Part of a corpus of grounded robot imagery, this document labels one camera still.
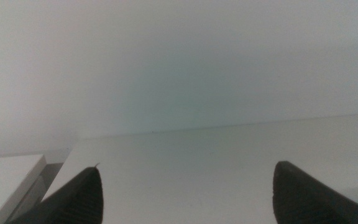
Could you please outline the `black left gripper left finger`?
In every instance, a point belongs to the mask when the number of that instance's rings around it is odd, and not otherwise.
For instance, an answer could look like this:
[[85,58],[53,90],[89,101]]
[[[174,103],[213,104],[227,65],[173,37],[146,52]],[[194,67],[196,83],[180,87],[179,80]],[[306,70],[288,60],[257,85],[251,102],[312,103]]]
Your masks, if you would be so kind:
[[87,167],[13,224],[102,224],[103,188],[99,170]]

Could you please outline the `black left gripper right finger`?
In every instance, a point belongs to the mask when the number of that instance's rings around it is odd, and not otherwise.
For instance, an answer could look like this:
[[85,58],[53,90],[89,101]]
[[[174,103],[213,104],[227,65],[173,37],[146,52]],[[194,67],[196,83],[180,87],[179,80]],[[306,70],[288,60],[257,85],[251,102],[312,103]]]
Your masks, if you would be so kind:
[[358,224],[358,203],[288,161],[275,166],[272,203],[277,223]]

